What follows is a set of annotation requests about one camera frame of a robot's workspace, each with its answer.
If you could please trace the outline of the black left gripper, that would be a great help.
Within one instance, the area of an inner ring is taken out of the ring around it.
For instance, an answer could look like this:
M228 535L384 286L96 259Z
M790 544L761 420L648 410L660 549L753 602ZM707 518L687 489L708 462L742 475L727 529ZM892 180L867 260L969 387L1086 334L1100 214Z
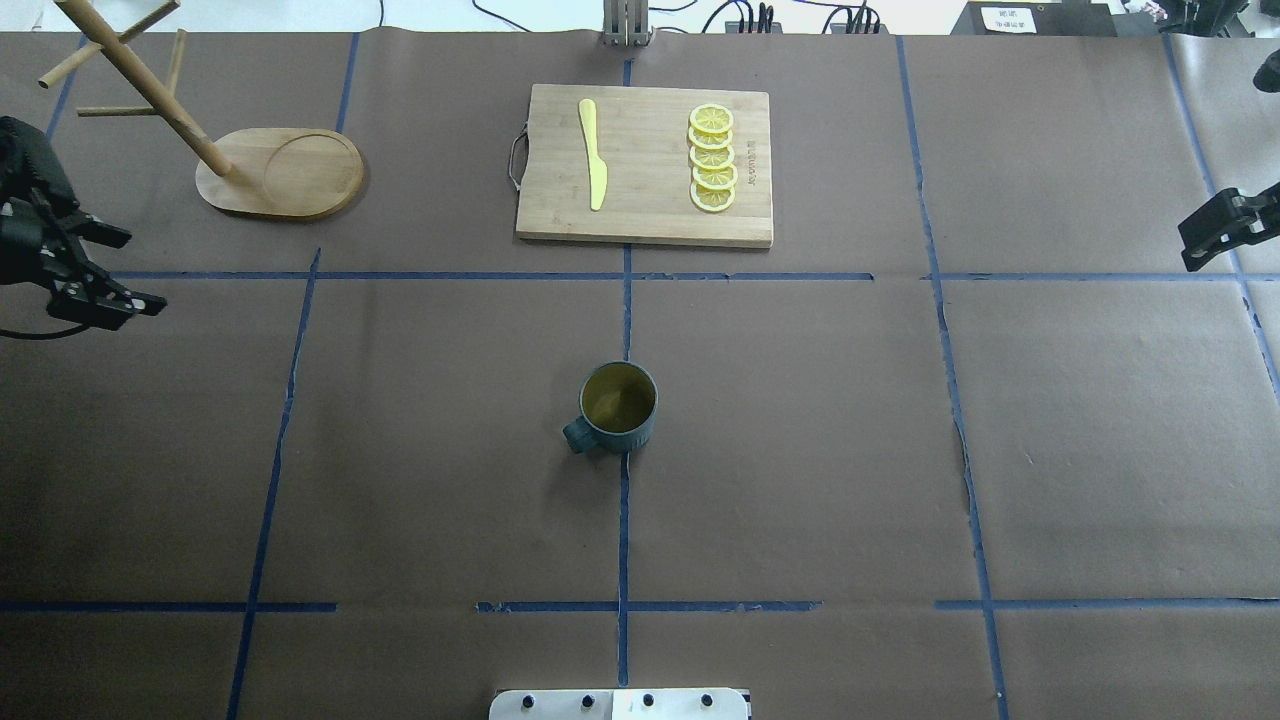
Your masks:
M73 269L67 233L110 249L123 249L132 233L74 211L79 201L41 129L4 117L1 133L1 283L49 288L51 318L90 328L119 331L134 316L163 313L168 306L163 296L128 290L92 263Z

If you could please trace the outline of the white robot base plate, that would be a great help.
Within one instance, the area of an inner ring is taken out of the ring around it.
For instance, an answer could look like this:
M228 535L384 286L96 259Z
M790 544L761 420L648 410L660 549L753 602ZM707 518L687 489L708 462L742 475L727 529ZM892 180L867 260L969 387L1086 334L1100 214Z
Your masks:
M509 689L489 719L751 719L746 691L728 687Z

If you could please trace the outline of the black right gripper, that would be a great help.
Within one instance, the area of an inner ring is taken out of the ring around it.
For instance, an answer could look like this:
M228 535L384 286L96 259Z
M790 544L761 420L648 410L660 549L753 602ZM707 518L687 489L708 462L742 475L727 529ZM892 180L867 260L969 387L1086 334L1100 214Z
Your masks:
M1256 196L1224 190L1178 224L1181 260L1188 272L1202 269L1229 250L1279 236L1279 183Z

